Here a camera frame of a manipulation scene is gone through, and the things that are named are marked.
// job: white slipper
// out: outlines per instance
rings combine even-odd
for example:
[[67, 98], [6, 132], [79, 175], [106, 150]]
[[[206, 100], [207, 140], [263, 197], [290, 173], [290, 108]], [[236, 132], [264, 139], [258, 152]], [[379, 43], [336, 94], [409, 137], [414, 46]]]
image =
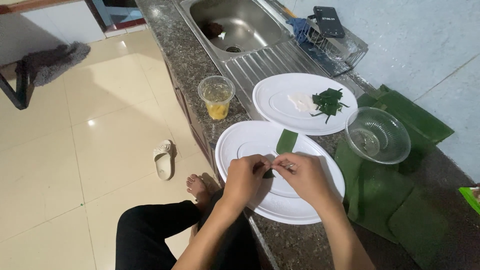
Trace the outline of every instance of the white slipper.
[[153, 150], [153, 160], [158, 177], [162, 180], [172, 178], [172, 142], [165, 140]]

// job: oval plate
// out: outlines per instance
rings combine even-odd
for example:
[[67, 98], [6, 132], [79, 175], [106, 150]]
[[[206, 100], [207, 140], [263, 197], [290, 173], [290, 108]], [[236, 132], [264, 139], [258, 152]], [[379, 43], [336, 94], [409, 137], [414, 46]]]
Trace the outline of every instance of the oval plate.
[[[283, 128], [267, 121], [244, 121], [226, 129], [216, 144], [215, 159], [222, 178], [227, 180], [232, 159], [261, 154], [273, 160]], [[319, 156], [330, 187], [343, 200], [345, 183], [342, 172], [328, 153], [305, 135], [299, 135], [293, 152]], [[315, 209], [299, 198], [293, 188], [276, 171], [275, 178], [264, 179], [247, 207], [268, 219], [287, 224], [320, 222]]]
[[[308, 95], [320, 94], [328, 88], [343, 89], [339, 102], [350, 106], [343, 107], [336, 116], [322, 114], [312, 117], [308, 112], [300, 112], [288, 99], [288, 95], [302, 92]], [[329, 135], [345, 129], [347, 117], [357, 109], [357, 99], [344, 85], [318, 75], [287, 73], [263, 79], [253, 89], [253, 103], [257, 111], [266, 119], [284, 128], [304, 135]]]

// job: cabinet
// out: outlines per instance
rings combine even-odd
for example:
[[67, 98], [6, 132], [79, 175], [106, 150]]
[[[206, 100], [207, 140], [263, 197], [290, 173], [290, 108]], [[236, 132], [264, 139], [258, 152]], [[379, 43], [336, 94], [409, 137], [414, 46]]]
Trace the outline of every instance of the cabinet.
[[215, 162], [215, 146], [210, 145], [208, 140], [205, 138], [203, 130], [195, 114], [193, 113], [192, 109], [187, 104], [187, 102], [185, 102], [185, 97], [180, 91], [180, 88], [178, 87], [178, 84], [175, 81], [175, 78], [172, 77], [172, 74], [170, 72], [170, 67], [166, 62], [165, 62], [165, 65], [167, 67], [168, 75], [170, 76], [170, 81], [172, 82], [173, 90], [175, 91], [175, 96], [177, 98], [177, 101], [180, 104], [183, 114], [187, 118], [188, 124], [190, 125], [190, 132], [192, 133], [193, 137], [195, 138], [195, 141], [197, 142], [198, 146], [202, 150], [208, 163], [212, 167], [214, 173], [220, 180], [219, 182], [223, 185], [223, 180], [221, 179], [220, 173], [218, 172], [218, 168]]

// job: yellow liquid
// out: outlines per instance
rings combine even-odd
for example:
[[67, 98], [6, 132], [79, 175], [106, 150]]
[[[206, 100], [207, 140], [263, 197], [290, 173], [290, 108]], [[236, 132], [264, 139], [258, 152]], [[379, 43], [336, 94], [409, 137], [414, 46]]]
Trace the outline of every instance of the yellow liquid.
[[224, 105], [218, 104], [208, 104], [206, 103], [208, 115], [215, 120], [224, 119], [227, 117], [228, 114], [228, 107], [230, 106], [230, 102], [227, 102]]

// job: sink drain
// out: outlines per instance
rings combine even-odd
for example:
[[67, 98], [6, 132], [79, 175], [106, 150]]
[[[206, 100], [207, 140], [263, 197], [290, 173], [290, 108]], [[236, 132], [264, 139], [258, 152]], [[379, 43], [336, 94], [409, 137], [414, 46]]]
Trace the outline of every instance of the sink drain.
[[230, 46], [230, 47], [226, 48], [225, 51], [227, 51], [227, 52], [241, 52], [241, 49], [236, 47], [236, 46]]

